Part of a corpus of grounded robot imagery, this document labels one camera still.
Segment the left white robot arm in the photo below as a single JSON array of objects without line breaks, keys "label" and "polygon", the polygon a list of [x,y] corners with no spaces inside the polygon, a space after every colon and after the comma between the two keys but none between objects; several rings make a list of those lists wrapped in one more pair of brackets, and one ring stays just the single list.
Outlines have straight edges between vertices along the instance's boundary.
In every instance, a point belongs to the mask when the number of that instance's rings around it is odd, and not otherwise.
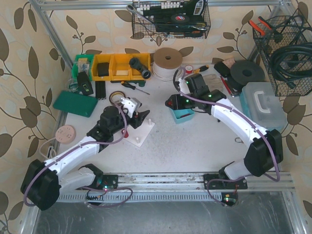
[{"label": "left white robot arm", "polygon": [[88,164],[75,172],[72,169],[108,145],[119,143],[120,139],[114,140],[115,133],[121,132],[125,137],[128,126],[140,127],[150,113],[150,110],[139,112],[141,106],[136,98],[123,97],[119,103],[104,108],[96,125],[76,145],[52,159],[31,162],[20,188],[24,204],[44,211],[67,191],[83,188],[109,192],[103,172],[96,166]]}]

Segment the brown tape roll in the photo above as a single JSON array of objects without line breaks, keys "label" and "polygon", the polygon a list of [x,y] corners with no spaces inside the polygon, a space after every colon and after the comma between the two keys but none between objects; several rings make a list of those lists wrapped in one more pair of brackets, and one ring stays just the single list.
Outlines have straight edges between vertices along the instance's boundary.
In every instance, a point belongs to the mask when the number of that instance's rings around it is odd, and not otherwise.
[{"label": "brown tape roll", "polygon": [[122,91],[114,91],[109,95],[109,102],[114,105],[121,102],[122,98],[125,98],[126,95]]}]

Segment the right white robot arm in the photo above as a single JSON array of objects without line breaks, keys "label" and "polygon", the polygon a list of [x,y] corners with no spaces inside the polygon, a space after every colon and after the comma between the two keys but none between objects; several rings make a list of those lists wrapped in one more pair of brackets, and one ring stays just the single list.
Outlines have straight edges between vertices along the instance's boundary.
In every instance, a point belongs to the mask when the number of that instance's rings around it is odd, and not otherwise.
[{"label": "right white robot arm", "polygon": [[173,74],[177,94],[171,95],[165,105],[172,110],[198,108],[224,123],[248,148],[243,159],[233,161],[219,172],[219,180],[234,182],[247,176],[267,176],[280,180],[278,165],[283,161],[281,133],[267,130],[239,111],[220,90],[210,90],[201,74],[185,76],[182,68]]}]

